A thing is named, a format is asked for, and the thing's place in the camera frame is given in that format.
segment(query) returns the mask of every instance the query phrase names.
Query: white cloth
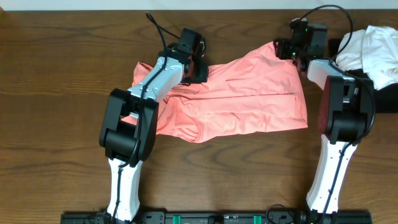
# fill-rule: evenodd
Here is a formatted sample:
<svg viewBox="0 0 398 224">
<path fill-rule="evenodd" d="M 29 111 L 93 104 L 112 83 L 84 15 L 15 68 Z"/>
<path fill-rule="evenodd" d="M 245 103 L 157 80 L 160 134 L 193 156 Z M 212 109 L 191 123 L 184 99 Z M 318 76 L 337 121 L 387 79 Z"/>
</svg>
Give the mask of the white cloth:
<svg viewBox="0 0 398 224">
<path fill-rule="evenodd" d="M 344 36 L 339 49 L 348 37 L 349 34 Z M 353 32 L 336 63 L 342 70 L 362 68 L 377 90 L 398 83 L 398 31 L 391 27 L 368 26 L 366 30 Z"/>
</svg>

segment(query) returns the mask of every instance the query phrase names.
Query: green connector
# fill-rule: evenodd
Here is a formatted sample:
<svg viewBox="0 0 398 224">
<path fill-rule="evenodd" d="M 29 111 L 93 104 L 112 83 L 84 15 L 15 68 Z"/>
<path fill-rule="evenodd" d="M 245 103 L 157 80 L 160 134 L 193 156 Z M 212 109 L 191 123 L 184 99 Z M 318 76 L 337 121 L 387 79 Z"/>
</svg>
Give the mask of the green connector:
<svg viewBox="0 0 398 224">
<path fill-rule="evenodd" d="M 173 216 L 173 224 L 181 224 L 181 216 L 174 215 Z"/>
<path fill-rule="evenodd" d="M 261 224 L 261 216 L 255 215 L 253 217 L 253 224 Z"/>
</svg>

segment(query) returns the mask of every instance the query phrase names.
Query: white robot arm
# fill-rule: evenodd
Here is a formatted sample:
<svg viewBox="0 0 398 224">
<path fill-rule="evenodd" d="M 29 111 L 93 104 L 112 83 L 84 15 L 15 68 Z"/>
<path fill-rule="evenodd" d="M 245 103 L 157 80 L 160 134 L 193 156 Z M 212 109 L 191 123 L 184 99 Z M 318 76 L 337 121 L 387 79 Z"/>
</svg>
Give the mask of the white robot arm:
<svg viewBox="0 0 398 224">
<path fill-rule="evenodd" d="M 204 50 L 202 36 L 184 29 L 178 43 L 159 53 L 154 69 L 143 81 L 127 91 L 115 89 L 110 94 L 99 138 L 112 172 L 111 201 L 106 212 L 110 220 L 125 223 L 136 216 L 139 176 L 142 162 L 154 146 L 158 102 L 180 83 L 207 81 Z M 133 116 L 139 122 L 125 123 L 121 116 Z"/>
<path fill-rule="evenodd" d="M 348 162 L 374 121 L 372 81 L 354 77 L 324 60 L 327 27 L 293 20 L 291 39 L 274 41 L 276 56 L 293 59 L 298 72 L 322 90 L 318 115 L 322 149 L 313 185 L 307 194 L 309 223 L 329 220 L 338 211 L 338 196 Z"/>
</svg>

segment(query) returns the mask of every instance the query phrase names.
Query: salmon pink cloth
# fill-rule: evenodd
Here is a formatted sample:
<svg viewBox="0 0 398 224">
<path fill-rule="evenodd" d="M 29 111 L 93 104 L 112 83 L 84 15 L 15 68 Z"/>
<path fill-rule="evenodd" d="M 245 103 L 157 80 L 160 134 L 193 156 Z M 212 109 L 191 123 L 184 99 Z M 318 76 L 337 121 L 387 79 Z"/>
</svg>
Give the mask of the salmon pink cloth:
<svg viewBox="0 0 398 224">
<path fill-rule="evenodd" d="M 132 85 L 151 70 L 139 62 Z M 272 43 L 225 65 L 209 66 L 207 83 L 178 85 L 159 103 L 157 134 L 189 142 L 307 127 L 296 67 L 290 60 L 279 60 Z M 131 116 L 124 121 L 137 123 Z"/>
</svg>

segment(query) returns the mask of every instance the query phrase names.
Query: wooden table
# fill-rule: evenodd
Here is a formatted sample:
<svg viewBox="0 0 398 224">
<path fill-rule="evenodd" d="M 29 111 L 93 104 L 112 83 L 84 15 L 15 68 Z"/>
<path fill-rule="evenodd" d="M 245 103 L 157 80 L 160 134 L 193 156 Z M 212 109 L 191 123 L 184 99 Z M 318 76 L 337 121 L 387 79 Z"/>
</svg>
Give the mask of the wooden table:
<svg viewBox="0 0 398 224">
<path fill-rule="evenodd" d="M 211 64 L 277 37 L 305 11 L 156 11 L 162 26 L 202 33 Z M 397 11 L 351 11 L 354 29 L 398 27 Z M 308 19 L 349 31 L 340 11 Z M 98 144 L 108 95 L 131 86 L 139 60 L 162 45 L 143 11 L 7 12 L 0 18 L 0 222 L 59 223 L 63 212 L 104 209 L 110 171 Z M 320 155 L 321 91 L 302 83 L 307 129 L 215 138 L 192 144 L 158 136 L 141 174 L 142 205 L 172 210 L 305 208 Z M 369 209 L 397 223 L 398 114 L 379 114 L 346 173 L 341 209 Z"/>
</svg>

